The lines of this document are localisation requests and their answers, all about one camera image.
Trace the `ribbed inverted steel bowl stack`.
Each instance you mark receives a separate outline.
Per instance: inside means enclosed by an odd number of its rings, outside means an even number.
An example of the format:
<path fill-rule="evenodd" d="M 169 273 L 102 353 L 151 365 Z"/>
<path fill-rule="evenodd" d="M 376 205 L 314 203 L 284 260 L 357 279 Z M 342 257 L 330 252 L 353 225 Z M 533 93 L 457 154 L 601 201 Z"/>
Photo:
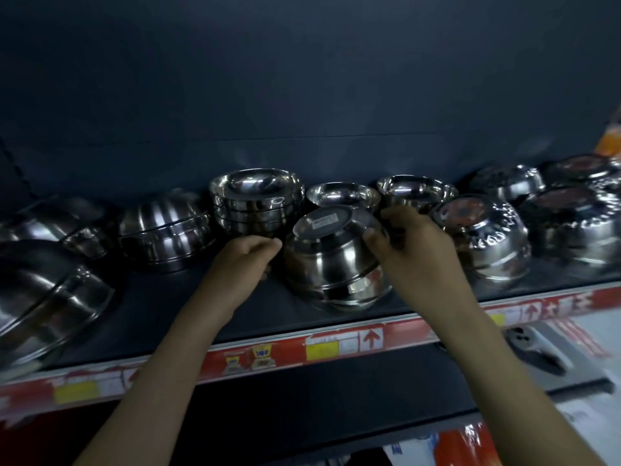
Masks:
<path fill-rule="evenodd" d="M 119 218 L 120 250 L 140 270 L 186 269 L 215 243 L 210 210 L 201 195 L 180 188 L 128 207 Z"/>

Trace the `person's left hand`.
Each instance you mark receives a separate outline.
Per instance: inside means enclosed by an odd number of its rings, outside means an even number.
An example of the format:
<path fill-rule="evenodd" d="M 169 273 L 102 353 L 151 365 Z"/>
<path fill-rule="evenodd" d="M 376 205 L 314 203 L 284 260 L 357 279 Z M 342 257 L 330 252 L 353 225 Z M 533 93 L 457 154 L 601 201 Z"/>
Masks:
<path fill-rule="evenodd" d="M 228 242 L 214 259 L 205 278 L 209 304 L 223 323 L 231 320 L 263 279 L 278 253 L 245 253 L 242 237 Z"/>

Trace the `small upright steel bowl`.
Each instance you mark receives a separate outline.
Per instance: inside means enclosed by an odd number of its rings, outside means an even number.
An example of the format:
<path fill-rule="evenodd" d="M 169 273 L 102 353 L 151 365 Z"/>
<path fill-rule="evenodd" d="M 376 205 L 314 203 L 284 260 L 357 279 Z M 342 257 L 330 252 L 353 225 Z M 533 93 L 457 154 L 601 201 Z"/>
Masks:
<path fill-rule="evenodd" d="M 329 182 L 311 186 L 306 190 L 306 200 L 315 207 L 342 204 L 365 209 L 372 214 L 379 210 L 381 204 L 381 196 L 376 189 L 347 182 Z"/>

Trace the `person's left forearm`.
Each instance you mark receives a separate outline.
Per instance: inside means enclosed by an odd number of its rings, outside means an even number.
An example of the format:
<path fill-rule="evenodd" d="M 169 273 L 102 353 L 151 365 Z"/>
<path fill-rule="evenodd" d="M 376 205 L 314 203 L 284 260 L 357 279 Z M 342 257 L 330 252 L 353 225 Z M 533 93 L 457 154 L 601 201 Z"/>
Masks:
<path fill-rule="evenodd" d="M 189 301 L 72 466 L 169 466 L 206 353 L 240 304 Z"/>

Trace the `embossed steel bowl red label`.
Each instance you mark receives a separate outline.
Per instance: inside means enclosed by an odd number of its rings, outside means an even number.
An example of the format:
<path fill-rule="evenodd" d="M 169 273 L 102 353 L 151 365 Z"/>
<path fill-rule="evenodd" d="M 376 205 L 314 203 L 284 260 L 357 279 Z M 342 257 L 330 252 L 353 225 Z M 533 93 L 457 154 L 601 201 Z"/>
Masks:
<path fill-rule="evenodd" d="M 468 190 L 519 204 L 546 190 L 546 184 L 534 167 L 524 164 L 488 166 L 476 172 L 468 183 Z"/>
<path fill-rule="evenodd" d="M 530 270 L 528 229 L 508 202 L 484 194 L 464 194 L 438 204 L 430 217 L 453 240 L 466 277 L 475 288 L 508 288 Z"/>
<path fill-rule="evenodd" d="M 532 195 L 517 207 L 535 258 L 586 278 L 621 268 L 621 197 L 586 186 Z"/>
<path fill-rule="evenodd" d="M 621 194 L 621 160 L 578 155 L 548 163 L 541 169 L 548 187 L 585 186 Z"/>

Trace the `large steel basin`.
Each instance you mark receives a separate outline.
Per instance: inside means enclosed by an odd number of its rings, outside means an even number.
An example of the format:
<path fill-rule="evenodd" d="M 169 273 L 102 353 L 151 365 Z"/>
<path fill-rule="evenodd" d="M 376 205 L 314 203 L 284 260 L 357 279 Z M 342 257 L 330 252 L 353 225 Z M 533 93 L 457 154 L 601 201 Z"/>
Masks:
<path fill-rule="evenodd" d="M 61 243 L 0 243 L 0 379 L 32 372 L 108 309 L 117 289 Z"/>

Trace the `person's right hand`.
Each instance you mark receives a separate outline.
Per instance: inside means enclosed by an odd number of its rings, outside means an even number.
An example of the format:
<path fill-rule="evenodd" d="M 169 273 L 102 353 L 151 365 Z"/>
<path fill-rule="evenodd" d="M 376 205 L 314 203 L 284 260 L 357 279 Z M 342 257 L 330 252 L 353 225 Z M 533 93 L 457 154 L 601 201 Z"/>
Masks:
<path fill-rule="evenodd" d="M 413 207 L 396 205 L 381 216 L 404 231 L 395 255 L 378 260 L 393 289 L 427 322 L 449 321 L 478 307 L 462 269 L 453 240 L 428 216 Z"/>

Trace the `orange package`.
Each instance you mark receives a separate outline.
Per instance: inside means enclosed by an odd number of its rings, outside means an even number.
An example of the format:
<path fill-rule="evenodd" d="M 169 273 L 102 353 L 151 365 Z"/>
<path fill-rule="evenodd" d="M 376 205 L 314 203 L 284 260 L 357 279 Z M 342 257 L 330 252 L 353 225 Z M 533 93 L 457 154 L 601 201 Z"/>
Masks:
<path fill-rule="evenodd" d="M 621 122 L 611 122 L 602 133 L 594 154 L 621 159 Z"/>

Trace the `white and black gadget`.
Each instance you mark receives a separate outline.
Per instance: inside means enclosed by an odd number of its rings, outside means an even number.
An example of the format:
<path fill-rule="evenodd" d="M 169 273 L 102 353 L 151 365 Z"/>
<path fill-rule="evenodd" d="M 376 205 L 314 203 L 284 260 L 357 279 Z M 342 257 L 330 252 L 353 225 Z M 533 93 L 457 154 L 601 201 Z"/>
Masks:
<path fill-rule="evenodd" d="M 571 359 L 532 326 L 507 329 L 504 338 L 516 356 L 531 367 L 555 376 L 565 376 L 574 369 Z"/>

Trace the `red package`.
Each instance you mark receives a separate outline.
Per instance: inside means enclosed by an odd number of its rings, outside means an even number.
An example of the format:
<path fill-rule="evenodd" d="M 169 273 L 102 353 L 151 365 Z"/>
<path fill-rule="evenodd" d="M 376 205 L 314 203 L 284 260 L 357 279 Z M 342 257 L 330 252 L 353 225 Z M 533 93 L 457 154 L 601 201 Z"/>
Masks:
<path fill-rule="evenodd" d="M 484 423 L 438 433 L 433 457 L 436 466 L 502 466 Z"/>

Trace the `person's right forearm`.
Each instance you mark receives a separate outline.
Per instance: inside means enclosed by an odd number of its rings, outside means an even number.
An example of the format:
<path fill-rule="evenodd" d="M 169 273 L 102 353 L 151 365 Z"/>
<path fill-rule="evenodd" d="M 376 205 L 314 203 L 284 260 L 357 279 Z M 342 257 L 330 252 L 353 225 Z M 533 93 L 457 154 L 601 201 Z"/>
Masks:
<path fill-rule="evenodd" d="M 503 466 L 607 466 L 534 382 L 472 294 L 416 309 L 465 377 Z"/>

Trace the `dark lower shelf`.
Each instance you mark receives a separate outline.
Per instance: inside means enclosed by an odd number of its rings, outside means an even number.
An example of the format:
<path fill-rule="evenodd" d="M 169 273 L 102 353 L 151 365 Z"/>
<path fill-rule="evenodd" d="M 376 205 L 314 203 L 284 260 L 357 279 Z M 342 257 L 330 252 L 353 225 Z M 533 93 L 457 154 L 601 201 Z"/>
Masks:
<path fill-rule="evenodd" d="M 437 344 L 198 386 L 172 466 L 295 465 L 483 419 Z"/>

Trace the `upright steel bowl stack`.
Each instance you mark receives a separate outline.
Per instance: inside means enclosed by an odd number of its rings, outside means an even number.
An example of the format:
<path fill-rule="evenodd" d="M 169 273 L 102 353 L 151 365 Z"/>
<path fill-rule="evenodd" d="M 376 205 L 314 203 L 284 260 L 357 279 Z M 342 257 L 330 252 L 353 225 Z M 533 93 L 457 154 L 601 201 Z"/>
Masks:
<path fill-rule="evenodd" d="M 306 189 L 293 172 L 255 168 L 215 177 L 208 192 L 213 218 L 230 237 L 284 237 L 302 215 Z"/>

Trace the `yellow white price label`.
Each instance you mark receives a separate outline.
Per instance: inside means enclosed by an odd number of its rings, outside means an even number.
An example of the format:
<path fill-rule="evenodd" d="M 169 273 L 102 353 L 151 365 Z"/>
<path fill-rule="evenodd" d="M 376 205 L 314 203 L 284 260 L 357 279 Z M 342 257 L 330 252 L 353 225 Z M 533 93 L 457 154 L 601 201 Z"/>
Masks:
<path fill-rule="evenodd" d="M 336 334 L 305 341 L 306 361 L 332 360 L 354 355 L 360 350 L 357 332 Z"/>

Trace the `dark shelf with red strip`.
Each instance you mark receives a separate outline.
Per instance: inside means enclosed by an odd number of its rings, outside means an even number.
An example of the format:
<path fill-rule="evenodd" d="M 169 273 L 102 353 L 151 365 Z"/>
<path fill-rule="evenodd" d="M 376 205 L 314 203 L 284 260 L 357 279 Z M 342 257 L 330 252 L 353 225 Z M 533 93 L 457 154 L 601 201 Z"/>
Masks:
<path fill-rule="evenodd" d="M 0 382 L 0 423 L 112 401 L 133 384 L 138 370 L 157 347 L 198 284 L 200 264 L 167 275 L 130 273 L 110 313 L 102 315 L 60 357 L 40 370 Z M 477 289 L 481 307 L 503 328 L 567 318 L 621 307 L 621 268 L 587 280 L 536 260 L 512 289 Z M 306 361 L 305 341 L 357 332 L 360 350 L 332 360 Z M 270 276 L 237 311 L 213 343 L 198 384 L 219 382 L 303 367 L 325 361 L 431 344 L 436 333 L 398 296 L 391 293 L 366 311 L 340 313 L 315 307 L 294 296 Z M 56 405 L 53 388 L 95 381 L 97 400 Z"/>

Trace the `tilted steel bowl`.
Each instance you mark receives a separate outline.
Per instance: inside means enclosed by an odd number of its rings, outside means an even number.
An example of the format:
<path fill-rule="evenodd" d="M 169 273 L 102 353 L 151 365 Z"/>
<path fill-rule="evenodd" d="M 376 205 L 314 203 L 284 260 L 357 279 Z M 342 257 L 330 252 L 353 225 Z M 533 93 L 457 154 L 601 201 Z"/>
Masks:
<path fill-rule="evenodd" d="M 0 243 L 45 240 L 90 260 L 115 247 L 115 208 L 84 197 L 53 195 L 0 220 Z"/>

